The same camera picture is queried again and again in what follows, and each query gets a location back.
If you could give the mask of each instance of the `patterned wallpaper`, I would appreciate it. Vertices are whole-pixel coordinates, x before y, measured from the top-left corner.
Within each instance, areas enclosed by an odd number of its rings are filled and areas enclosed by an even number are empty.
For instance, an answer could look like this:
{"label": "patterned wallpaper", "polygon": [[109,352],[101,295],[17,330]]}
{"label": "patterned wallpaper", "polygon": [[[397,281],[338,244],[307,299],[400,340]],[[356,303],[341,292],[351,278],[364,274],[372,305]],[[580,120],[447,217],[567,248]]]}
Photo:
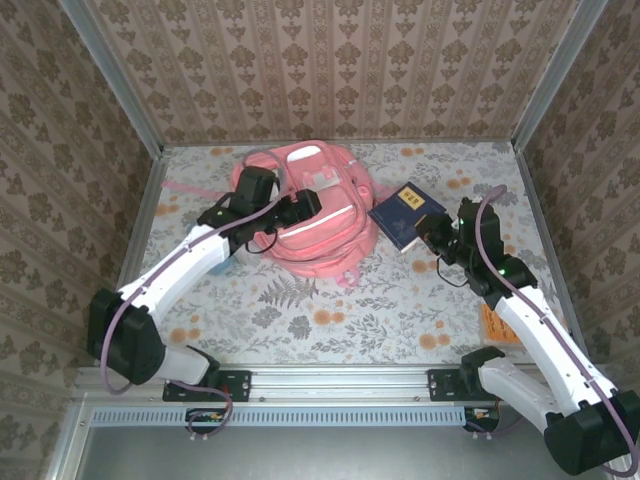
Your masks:
{"label": "patterned wallpaper", "polygon": [[526,157],[588,348],[640,387],[640,2],[610,0]]}
{"label": "patterned wallpaper", "polygon": [[573,0],[89,0],[164,143],[507,138]]}
{"label": "patterned wallpaper", "polygon": [[0,2],[0,478],[55,445],[150,159],[56,2]]}

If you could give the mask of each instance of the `fern print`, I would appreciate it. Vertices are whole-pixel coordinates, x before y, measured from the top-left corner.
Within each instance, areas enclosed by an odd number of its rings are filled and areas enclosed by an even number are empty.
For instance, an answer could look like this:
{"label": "fern print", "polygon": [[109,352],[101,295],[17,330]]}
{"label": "fern print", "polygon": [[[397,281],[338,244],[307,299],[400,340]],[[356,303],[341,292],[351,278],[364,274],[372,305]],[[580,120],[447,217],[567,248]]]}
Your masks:
{"label": "fern print", "polygon": [[238,353],[240,351],[240,345],[228,338],[200,340],[198,346],[217,355]]}
{"label": "fern print", "polygon": [[392,310],[398,306],[398,302],[392,302],[388,298],[385,297],[376,297],[376,298],[358,298],[356,303],[359,307],[368,307],[372,310]]}
{"label": "fern print", "polygon": [[430,188],[434,188],[441,178],[439,169],[435,165],[427,163],[414,164],[413,170],[409,174],[409,180],[419,182],[421,185],[428,185]]}
{"label": "fern print", "polygon": [[289,337],[271,337],[267,335],[263,338],[254,338],[249,343],[249,346],[244,349],[245,352],[256,352],[259,353],[260,349],[269,350],[270,348],[277,347],[280,345],[289,345],[291,343],[291,339]]}
{"label": "fern print", "polygon": [[286,303],[287,308],[291,308],[291,305],[299,308],[304,300],[312,299],[313,295],[318,295],[318,293],[315,280],[299,277],[293,277],[292,280],[288,280],[279,275],[278,280],[274,280],[262,292],[258,301],[280,307],[283,307]]}
{"label": "fern print", "polygon": [[316,342],[311,347],[311,350],[322,353],[346,353],[352,348],[355,348],[355,346],[356,344],[348,339],[338,340],[337,338],[330,338],[326,342]]}
{"label": "fern print", "polygon": [[346,330],[349,337],[360,337],[361,355],[382,347],[388,335],[380,320],[371,314],[365,315],[362,320],[358,319],[347,325]]}

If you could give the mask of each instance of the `blue book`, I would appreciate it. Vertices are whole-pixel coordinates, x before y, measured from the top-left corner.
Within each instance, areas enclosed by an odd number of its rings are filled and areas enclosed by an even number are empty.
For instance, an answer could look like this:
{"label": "blue book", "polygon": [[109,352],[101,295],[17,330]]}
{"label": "blue book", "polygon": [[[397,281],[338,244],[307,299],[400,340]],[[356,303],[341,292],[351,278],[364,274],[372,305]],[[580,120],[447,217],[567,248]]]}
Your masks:
{"label": "blue book", "polygon": [[404,253],[419,240],[415,227],[418,220],[424,215],[444,213],[445,210],[412,182],[407,182],[371,209],[369,215],[396,248]]}

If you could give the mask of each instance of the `purple cable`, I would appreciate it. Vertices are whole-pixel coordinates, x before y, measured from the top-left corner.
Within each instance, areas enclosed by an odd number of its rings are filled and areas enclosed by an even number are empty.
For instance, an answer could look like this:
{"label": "purple cable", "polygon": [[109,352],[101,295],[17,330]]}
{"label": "purple cable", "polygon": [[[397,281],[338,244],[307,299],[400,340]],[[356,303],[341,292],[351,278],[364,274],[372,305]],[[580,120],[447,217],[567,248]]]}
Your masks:
{"label": "purple cable", "polygon": [[602,400],[602,403],[604,403],[605,407],[607,407],[609,414],[613,418],[613,421],[615,422],[616,426],[620,429],[620,433],[624,437],[625,442],[627,442],[627,446],[629,447],[629,453],[631,454],[631,466],[629,467],[629,470],[627,470],[626,472],[617,472],[606,465],[602,465],[601,468],[610,475],[614,475],[622,478],[630,478],[634,476],[638,471],[638,461],[639,461],[640,454],[638,452],[638,449],[635,446],[635,442],[631,438],[631,434],[629,433],[629,430],[627,430],[627,427],[624,425],[624,422],[620,418],[620,415],[618,415],[618,412],[616,412],[615,408],[613,408],[611,401],[602,391],[600,386],[593,381],[594,377],[591,375],[591,373],[589,373],[589,370],[582,364],[582,362],[580,362],[580,359],[578,359],[578,357],[573,352],[571,347],[567,344],[567,342],[565,341],[564,337],[562,337],[558,329],[551,323],[551,321],[547,318],[544,312],[540,310],[540,308],[535,303],[529,300],[529,298],[523,295],[520,291],[518,291],[517,288],[511,285],[511,283],[509,283],[507,280],[505,280],[505,278],[502,275],[500,275],[495,265],[491,263],[491,260],[489,259],[489,256],[487,255],[487,252],[484,249],[484,245],[482,244],[482,231],[480,228],[482,214],[485,208],[487,207],[487,205],[489,204],[489,202],[499,198],[506,191],[507,191],[506,185],[498,185],[497,187],[493,188],[489,193],[487,193],[485,197],[482,199],[482,202],[480,203],[480,207],[478,208],[478,213],[476,215],[476,222],[475,222],[475,237],[476,237],[476,243],[478,244],[478,250],[480,252],[480,256],[482,257],[482,260],[484,261],[489,271],[491,271],[491,273],[500,281],[500,283],[502,283],[505,287],[511,290],[515,296],[517,296],[529,308],[531,308],[531,310],[533,310],[536,313],[536,315],[540,317],[540,320],[544,322],[547,328],[551,330],[551,333],[556,338],[556,340],[558,340],[560,345],[562,345],[562,348],[567,353],[569,358],[571,358],[571,361],[574,363],[576,368],[580,371],[580,374],[585,378],[587,383],[593,387],[598,397],[600,397],[600,399]]}
{"label": "purple cable", "polygon": [[[213,393],[214,395],[218,395],[219,397],[224,398],[224,400],[227,402],[227,415],[222,419],[222,422],[220,422],[220,425],[218,425],[216,427],[216,429],[211,432],[211,433],[207,433],[207,437],[213,437],[214,435],[219,434],[220,432],[222,432],[222,430],[224,430],[224,428],[227,426],[227,424],[229,423],[229,421],[231,420],[231,416],[233,415],[233,400],[231,399],[231,395],[229,395],[228,393],[223,392],[222,390],[218,390],[216,388],[208,388],[208,387],[196,387],[194,385],[189,385],[187,383],[184,382],[171,382],[174,385],[177,385],[180,388],[184,388],[185,390],[191,390],[193,392],[205,392],[205,393]],[[189,417],[189,423],[187,424],[187,430],[189,430],[189,433],[192,435],[196,435],[196,436],[200,436],[200,437],[204,437],[204,435],[201,435],[199,433],[196,433],[193,431],[193,421],[202,416],[205,415],[206,412],[194,412],[190,417]]]}
{"label": "purple cable", "polygon": [[474,422],[470,422],[469,420],[467,420],[467,425],[469,425],[471,428],[476,429],[478,432],[480,433],[486,433],[487,435],[491,435],[492,437],[497,437],[499,435],[504,435],[507,434],[509,432],[512,432],[513,430],[515,430],[516,428],[518,428],[520,425],[522,425],[522,423],[526,420],[526,418],[524,417],[520,417],[518,420],[516,420],[515,422],[513,422],[511,425],[509,425],[506,428],[503,428],[501,430],[498,430],[496,427],[496,430],[494,430],[493,432],[489,432],[487,430],[485,430],[484,428],[482,428],[480,425],[478,425],[477,423]]}
{"label": "purple cable", "polygon": [[147,280],[145,280],[145,282],[142,285],[140,285],[140,287],[138,287],[138,289],[136,289],[136,291],[133,292],[133,294],[129,298],[127,298],[123,302],[122,305],[120,305],[120,308],[118,308],[118,310],[116,311],[115,315],[113,316],[113,319],[111,320],[111,323],[109,324],[109,328],[107,328],[107,332],[104,335],[104,342],[102,344],[102,352],[100,352],[100,377],[102,378],[102,384],[104,385],[105,390],[107,392],[109,392],[111,395],[122,395],[127,390],[129,390],[131,388],[131,386],[132,386],[131,383],[128,383],[127,385],[125,385],[121,389],[116,390],[109,383],[109,374],[108,374],[108,371],[107,371],[108,370],[108,368],[107,368],[107,359],[109,357],[109,347],[111,346],[111,339],[113,338],[113,333],[115,332],[116,327],[118,326],[118,323],[120,322],[120,320],[122,318],[122,315],[124,314],[125,310],[127,308],[129,308],[129,306],[133,303],[133,301],[136,298],[138,298],[138,296],[144,295],[145,289],[148,288],[171,265],[173,265],[176,261],[178,261],[180,259],[180,257],[182,257],[182,255],[184,255],[185,253],[187,253],[189,250],[191,250],[195,246],[199,245],[200,243],[204,242],[205,240],[207,240],[207,239],[209,239],[209,238],[211,238],[211,237],[213,237],[215,235],[218,235],[219,233],[222,233],[222,232],[224,232],[226,230],[229,230],[230,228],[237,227],[238,225],[245,224],[247,222],[250,222],[251,220],[255,220],[256,218],[264,215],[265,213],[267,213],[269,210],[271,210],[273,207],[276,206],[278,201],[282,198],[284,192],[287,191],[287,175],[285,173],[286,169],[282,166],[282,163],[280,161],[280,157],[278,157],[275,153],[273,153],[273,152],[271,152],[269,150],[265,150],[264,152],[251,151],[251,152],[249,152],[247,154],[247,157],[253,155],[254,153],[266,153],[267,155],[272,156],[278,162],[278,164],[280,165],[281,168],[279,168],[278,170],[280,172],[281,185],[280,185],[280,189],[278,190],[278,195],[276,195],[276,197],[271,201],[271,203],[269,203],[269,205],[267,205],[266,207],[264,207],[261,210],[258,210],[256,213],[253,213],[253,214],[249,215],[248,217],[241,218],[240,220],[236,220],[235,222],[228,223],[227,225],[224,225],[224,226],[222,226],[220,228],[216,228],[215,230],[212,230],[211,232],[207,232],[204,235],[199,236],[198,238],[193,240],[191,243],[188,243],[185,246],[185,248],[183,248],[179,252],[175,253],[161,267],[159,267],[158,270],[153,272],[153,274],[150,275],[149,278]]}

